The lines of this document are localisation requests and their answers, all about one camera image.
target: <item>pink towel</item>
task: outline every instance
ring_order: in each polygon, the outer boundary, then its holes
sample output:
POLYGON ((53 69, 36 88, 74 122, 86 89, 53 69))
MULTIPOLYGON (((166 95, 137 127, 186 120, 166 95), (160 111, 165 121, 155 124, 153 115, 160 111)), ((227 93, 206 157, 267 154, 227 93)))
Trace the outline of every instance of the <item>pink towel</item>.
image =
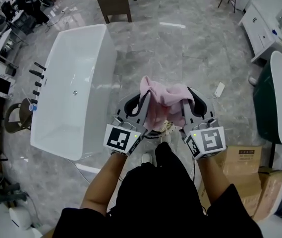
POLYGON ((151 131, 160 130, 165 120, 173 122, 176 126, 183 127, 185 120, 181 115, 182 99, 191 99, 194 101, 187 86, 176 84, 166 87, 158 82, 150 80, 145 76, 141 80, 140 92, 141 98, 151 91, 151 100, 144 126, 151 131))

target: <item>gray tile floor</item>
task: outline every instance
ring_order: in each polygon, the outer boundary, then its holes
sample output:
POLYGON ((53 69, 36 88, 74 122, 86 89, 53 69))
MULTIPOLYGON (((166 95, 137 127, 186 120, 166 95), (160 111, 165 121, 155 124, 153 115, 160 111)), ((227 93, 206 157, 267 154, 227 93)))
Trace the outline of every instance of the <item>gray tile floor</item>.
MULTIPOLYGON (((257 134, 252 87, 247 82, 249 75, 257 78, 261 68, 250 62, 251 48, 237 25, 242 13, 234 14, 231 4, 225 1, 217 8, 219 1, 129 0, 133 23, 121 15, 113 17, 107 25, 118 51, 109 115, 120 98, 139 88, 145 75, 165 85, 183 83, 207 97, 212 97, 222 82, 225 90, 212 102, 225 127, 227 144, 265 143, 257 134)), ((54 13, 52 23, 56 24, 47 33, 46 26, 35 29, 26 39, 30 45, 18 54, 15 94, 9 104, 25 98, 22 88, 31 96, 36 77, 28 70, 36 69, 35 61, 45 64, 59 31, 104 23, 96 0, 57 0, 54 13)), ((140 164, 142 153, 155 149, 158 143, 158 140, 142 141, 128 158, 122 177, 140 164)), ((177 131, 172 134, 171 146, 191 173, 191 155, 177 131)), ((5 133, 4 152, 9 158, 4 163, 6 176, 20 182, 30 194, 41 222, 53 226, 64 207, 79 206, 88 182, 68 160, 30 146, 29 131, 5 133)), ((108 156, 105 151, 78 163, 101 168, 108 156)), ((86 171, 82 174, 88 181, 95 176, 86 171)), ((114 206, 115 196, 116 192, 110 207, 114 206)))

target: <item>cardboard box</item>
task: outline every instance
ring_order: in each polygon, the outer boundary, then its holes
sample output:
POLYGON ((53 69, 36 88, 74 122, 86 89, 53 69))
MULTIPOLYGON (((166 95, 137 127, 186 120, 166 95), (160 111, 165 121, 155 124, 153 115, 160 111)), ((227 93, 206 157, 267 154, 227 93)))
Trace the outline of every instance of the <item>cardboard box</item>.
POLYGON ((256 222, 269 216, 281 188, 282 170, 260 167, 259 177, 261 180, 262 193, 253 216, 256 222))
MULTIPOLYGON (((241 201, 250 216, 253 216, 261 195, 261 182, 258 169, 261 159, 261 146, 228 146, 228 148, 214 156, 230 183, 233 183, 239 193, 241 201)), ((208 209, 210 202, 203 182, 199 191, 201 205, 208 209)))

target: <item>white bathtub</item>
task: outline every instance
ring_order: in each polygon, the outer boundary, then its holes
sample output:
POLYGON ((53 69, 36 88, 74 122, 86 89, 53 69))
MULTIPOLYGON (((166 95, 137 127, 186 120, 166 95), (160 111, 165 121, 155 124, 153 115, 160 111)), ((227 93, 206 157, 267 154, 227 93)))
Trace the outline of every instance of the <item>white bathtub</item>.
POLYGON ((103 24, 58 34, 37 89, 32 146, 71 160, 102 151, 115 61, 103 24))

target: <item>marble floor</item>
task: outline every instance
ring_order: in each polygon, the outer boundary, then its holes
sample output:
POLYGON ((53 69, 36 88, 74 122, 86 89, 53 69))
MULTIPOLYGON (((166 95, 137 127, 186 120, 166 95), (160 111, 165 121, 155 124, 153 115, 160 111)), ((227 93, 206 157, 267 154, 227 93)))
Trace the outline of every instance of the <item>marble floor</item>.
MULTIPOLYGON (((249 75, 258 77, 261 68, 250 62, 251 48, 244 31, 237 25, 243 14, 233 13, 231 4, 220 0, 129 0, 133 23, 126 15, 112 17, 107 25, 115 43, 118 58, 113 77, 109 115, 119 99, 139 88, 147 75, 165 85, 183 83, 212 97, 219 82, 226 85, 223 94, 213 102, 220 124, 225 127, 226 143, 259 145, 265 142, 257 134, 252 86, 249 75)), ((45 64, 59 31, 105 23, 96 0, 57 0, 46 10, 56 23, 50 29, 40 26, 27 36, 29 46, 23 47, 15 63, 13 100, 25 98, 21 89, 31 96, 36 76, 35 61, 45 64)), ((122 177, 140 164, 142 153, 155 149, 158 140, 144 140, 128 158, 122 177)), ((188 173, 193 168, 191 154, 172 134, 173 150, 188 173)), ((4 134, 4 173, 32 197, 42 223, 55 225, 64 207, 78 207, 89 183, 70 161, 30 146, 30 131, 4 134)), ((81 165, 101 168, 109 154, 104 151, 79 161, 81 165)), ((95 173, 82 171, 91 181, 95 173)), ((198 175, 195 183, 200 182, 198 175)), ((110 203, 115 204, 116 192, 110 203)))

